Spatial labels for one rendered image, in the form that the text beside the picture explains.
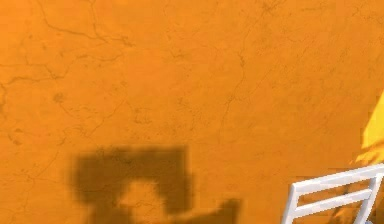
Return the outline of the white slatted chair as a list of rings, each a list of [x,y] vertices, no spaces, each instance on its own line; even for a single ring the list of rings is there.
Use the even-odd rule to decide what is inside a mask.
[[[362,205],[353,224],[372,224],[368,220],[368,216],[370,215],[372,206],[375,203],[376,196],[380,189],[383,178],[384,164],[380,163],[293,183],[290,186],[288,201],[286,203],[286,208],[281,220],[281,224],[292,224],[295,218],[304,217],[359,201],[362,202]],[[337,188],[364,180],[370,181],[369,187],[367,189],[321,200],[303,206],[298,205],[298,200],[302,195]]]

